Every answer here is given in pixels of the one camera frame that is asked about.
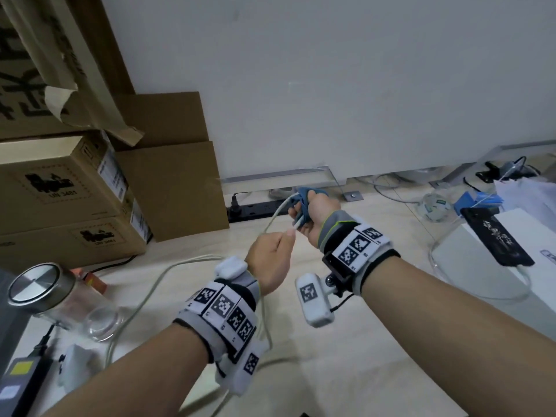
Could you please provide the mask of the person's left hand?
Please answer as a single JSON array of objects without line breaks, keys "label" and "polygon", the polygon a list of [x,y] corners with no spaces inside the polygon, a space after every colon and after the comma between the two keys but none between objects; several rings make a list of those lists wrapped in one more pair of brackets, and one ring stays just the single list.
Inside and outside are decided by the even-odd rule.
[{"label": "person's left hand", "polygon": [[245,258],[249,272],[259,283],[262,297],[276,291],[284,282],[290,270],[290,266],[276,266],[272,262],[268,234],[263,233],[257,237]]}]

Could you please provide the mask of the person's right forearm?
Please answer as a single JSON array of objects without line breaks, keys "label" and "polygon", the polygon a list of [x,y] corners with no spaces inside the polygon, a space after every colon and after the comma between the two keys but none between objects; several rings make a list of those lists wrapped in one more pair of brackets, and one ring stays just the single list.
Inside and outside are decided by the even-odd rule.
[{"label": "person's right forearm", "polygon": [[361,294],[470,417],[556,417],[556,341],[396,256],[373,266]]}]

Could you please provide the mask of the silver metal desk foot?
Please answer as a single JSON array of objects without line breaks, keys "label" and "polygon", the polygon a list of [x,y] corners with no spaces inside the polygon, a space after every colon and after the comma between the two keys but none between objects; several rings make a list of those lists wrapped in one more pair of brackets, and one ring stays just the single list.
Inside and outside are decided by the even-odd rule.
[{"label": "silver metal desk foot", "polygon": [[281,187],[334,187],[338,184],[345,184],[346,179],[336,178],[328,166],[316,166],[221,178],[220,183],[224,193],[231,194],[278,189]]}]

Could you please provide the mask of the black power strip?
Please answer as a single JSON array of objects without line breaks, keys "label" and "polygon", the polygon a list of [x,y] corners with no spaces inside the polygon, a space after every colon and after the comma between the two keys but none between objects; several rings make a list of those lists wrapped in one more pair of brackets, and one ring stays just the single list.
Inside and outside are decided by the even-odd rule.
[{"label": "black power strip", "polygon": [[239,204],[237,194],[231,198],[231,206],[226,208],[229,224],[247,222],[273,216],[287,215],[291,200],[272,200],[258,203]]}]

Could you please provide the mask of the left wristband with marker tags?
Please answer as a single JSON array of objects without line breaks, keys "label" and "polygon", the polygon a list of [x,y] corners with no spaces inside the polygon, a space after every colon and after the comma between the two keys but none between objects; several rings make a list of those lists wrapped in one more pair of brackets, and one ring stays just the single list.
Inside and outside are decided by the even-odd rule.
[{"label": "left wristband with marker tags", "polygon": [[192,330],[216,365],[215,380],[229,393],[241,396],[253,381],[267,339],[256,336],[260,285],[245,270],[233,277],[217,277],[191,296],[174,323]]}]

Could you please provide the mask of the plain brown cardboard box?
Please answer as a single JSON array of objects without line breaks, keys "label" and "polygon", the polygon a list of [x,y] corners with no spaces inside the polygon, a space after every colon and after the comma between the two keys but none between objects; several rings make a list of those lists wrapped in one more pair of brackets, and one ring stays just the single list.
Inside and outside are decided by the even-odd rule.
[{"label": "plain brown cardboard box", "polygon": [[230,227],[211,141],[116,152],[154,239]]}]

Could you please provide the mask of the clear plastic tape roll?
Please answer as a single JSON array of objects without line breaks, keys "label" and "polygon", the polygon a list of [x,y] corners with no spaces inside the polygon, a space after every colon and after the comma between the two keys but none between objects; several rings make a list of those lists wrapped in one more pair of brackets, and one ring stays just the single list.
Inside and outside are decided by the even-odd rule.
[{"label": "clear plastic tape roll", "polygon": [[423,196],[416,206],[416,211],[421,217],[434,223],[444,222],[452,210],[451,203],[437,193],[428,193]]}]

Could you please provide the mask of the flat brown cardboard sheet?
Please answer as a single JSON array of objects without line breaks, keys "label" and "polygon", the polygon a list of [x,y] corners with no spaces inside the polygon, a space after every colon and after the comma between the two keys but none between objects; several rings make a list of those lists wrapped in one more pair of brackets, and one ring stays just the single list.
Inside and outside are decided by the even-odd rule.
[{"label": "flat brown cardboard sheet", "polygon": [[113,138],[116,151],[208,142],[199,92],[116,95],[125,122],[143,133],[133,147]]}]

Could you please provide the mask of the small red packet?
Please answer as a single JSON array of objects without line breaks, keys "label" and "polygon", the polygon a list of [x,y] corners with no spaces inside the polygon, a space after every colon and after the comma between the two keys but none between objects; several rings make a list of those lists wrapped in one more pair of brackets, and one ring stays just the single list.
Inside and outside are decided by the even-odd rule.
[{"label": "small red packet", "polygon": [[106,291],[108,289],[107,283],[101,280],[92,271],[85,271],[83,268],[73,268],[70,271],[73,273],[77,280],[80,280],[85,285],[93,288],[101,295],[106,294]]}]

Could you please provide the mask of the black smartphone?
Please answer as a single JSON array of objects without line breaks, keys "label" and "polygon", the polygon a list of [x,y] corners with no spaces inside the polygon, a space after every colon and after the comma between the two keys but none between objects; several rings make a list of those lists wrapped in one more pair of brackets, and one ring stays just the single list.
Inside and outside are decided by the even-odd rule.
[{"label": "black smartphone", "polygon": [[531,267],[534,260],[489,208],[462,208],[461,216],[501,266]]}]

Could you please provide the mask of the black clamp device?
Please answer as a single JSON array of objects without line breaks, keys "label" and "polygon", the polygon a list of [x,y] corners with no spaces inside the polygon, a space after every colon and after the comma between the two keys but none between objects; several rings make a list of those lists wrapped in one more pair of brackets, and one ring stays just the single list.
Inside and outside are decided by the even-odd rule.
[{"label": "black clamp device", "polygon": [[526,163],[526,156],[521,156],[517,160],[503,163],[500,167],[493,162],[484,163],[486,171],[475,173],[475,176],[484,183],[494,181],[517,181],[522,178],[533,178],[540,176],[540,171]]}]

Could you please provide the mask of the white plastic bag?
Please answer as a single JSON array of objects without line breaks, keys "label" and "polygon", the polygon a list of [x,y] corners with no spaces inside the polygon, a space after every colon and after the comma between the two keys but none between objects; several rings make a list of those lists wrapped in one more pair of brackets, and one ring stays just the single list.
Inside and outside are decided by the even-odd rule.
[{"label": "white plastic bag", "polygon": [[556,233],[556,183],[543,177],[495,181],[500,211],[522,209]]}]

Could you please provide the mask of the white charger plug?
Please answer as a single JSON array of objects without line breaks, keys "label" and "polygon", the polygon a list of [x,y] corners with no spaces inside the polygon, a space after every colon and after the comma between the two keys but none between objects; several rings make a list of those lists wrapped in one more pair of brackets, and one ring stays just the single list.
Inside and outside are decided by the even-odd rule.
[{"label": "white charger plug", "polygon": [[94,351],[72,344],[59,357],[58,384],[66,394],[84,385],[96,373]]}]

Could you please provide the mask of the black power adapter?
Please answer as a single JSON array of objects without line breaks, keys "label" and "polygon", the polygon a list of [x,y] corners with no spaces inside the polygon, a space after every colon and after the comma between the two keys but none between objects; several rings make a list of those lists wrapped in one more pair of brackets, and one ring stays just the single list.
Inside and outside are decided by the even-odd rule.
[{"label": "black power adapter", "polygon": [[18,357],[0,378],[0,417],[27,417],[50,371],[46,353],[49,335],[42,337],[27,357]]}]

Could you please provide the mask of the large printed cardboard box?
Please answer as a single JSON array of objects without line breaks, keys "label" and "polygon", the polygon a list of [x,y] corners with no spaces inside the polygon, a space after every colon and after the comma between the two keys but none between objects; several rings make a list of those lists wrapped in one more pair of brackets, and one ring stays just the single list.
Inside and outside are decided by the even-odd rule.
[{"label": "large printed cardboard box", "polygon": [[0,0],[0,140],[101,129],[133,147],[114,95],[134,93],[101,0]]}]

